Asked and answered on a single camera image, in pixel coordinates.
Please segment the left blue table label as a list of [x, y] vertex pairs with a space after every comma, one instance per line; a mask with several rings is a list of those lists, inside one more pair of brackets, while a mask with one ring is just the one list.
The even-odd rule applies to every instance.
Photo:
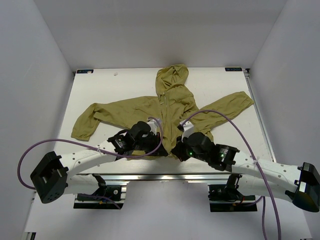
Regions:
[[92, 74], [93, 72], [93, 69], [78, 69], [76, 74]]

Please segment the olive green hooded jacket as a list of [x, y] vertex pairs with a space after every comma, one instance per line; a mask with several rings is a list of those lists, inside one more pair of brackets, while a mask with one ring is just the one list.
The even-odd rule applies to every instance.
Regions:
[[162, 120], [165, 150], [170, 153], [181, 136], [178, 125], [188, 117], [197, 132], [210, 140], [211, 130], [234, 119], [254, 104], [244, 92], [234, 92], [215, 102], [199, 108], [193, 93], [185, 86], [189, 70], [184, 64], [171, 65], [160, 69], [155, 79], [156, 96], [140, 96], [111, 103], [93, 103], [76, 120], [71, 137], [88, 141], [100, 122], [130, 129], [138, 121], [148, 117]]

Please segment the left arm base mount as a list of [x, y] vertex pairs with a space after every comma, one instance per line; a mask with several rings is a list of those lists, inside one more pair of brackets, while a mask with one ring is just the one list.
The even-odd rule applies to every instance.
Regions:
[[75, 195], [73, 208], [88, 210], [121, 210], [127, 192], [127, 181], [107, 180], [99, 174], [83, 175], [82, 192]]

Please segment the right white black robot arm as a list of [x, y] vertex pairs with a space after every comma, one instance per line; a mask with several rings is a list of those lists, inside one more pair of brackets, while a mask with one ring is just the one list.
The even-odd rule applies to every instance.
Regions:
[[254, 160], [236, 147], [214, 144], [201, 132], [189, 137], [179, 136], [171, 152], [182, 162], [195, 158], [217, 171], [248, 175], [246, 189], [250, 195], [262, 195], [267, 190], [264, 182], [257, 183], [259, 178], [268, 181], [275, 198], [290, 201], [307, 212], [320, 210], [320, 174], [311, 163], [296, 166]]

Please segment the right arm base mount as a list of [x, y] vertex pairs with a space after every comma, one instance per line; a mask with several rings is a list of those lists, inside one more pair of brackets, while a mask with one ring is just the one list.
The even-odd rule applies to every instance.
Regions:
[[256, 212], [257, 200], [254, 195], [239, 191], [241, 174], [217, 175], [206, 181], [209, 208], [212, 213]]

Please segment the right blue table label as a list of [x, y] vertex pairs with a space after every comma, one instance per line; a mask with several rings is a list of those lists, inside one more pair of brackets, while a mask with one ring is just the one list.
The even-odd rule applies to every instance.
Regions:
[[243, 69], [241, 67], [225, 67], [226, 72], [242, 72]]

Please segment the blue table label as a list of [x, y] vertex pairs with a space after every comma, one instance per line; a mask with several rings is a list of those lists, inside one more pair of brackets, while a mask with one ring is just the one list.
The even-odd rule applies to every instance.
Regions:
[[92, 74], [93, 72], [93, 69], [78, 69], [76, 74]]
[[242, 72], [243, 69], [241, 67], [225, 67], [226, 72]]

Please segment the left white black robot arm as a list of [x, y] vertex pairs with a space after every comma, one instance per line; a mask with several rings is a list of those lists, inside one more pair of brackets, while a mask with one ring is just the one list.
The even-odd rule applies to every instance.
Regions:
[[166, 156], [163, 138], [163, 128], [156, 119], [139, 121], [96, 146], [86, 145], [84, 150], [63, 155], [48, 152], [30, 179], [43, 204], [66, 194], [85, 194], [99, 200], [106, 193], [105, 181], [97, 173], [85, 176], [82, 172], [120, 159], [133, 159], [134, 151], [143, 151], [146, 157]]

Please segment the aluminium table front rail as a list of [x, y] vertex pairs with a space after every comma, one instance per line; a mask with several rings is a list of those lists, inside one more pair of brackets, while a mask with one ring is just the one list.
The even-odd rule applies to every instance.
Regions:
[[213, 174], [99, 174], [107, 181], [214, 181], [227, 180], [230, 173]]

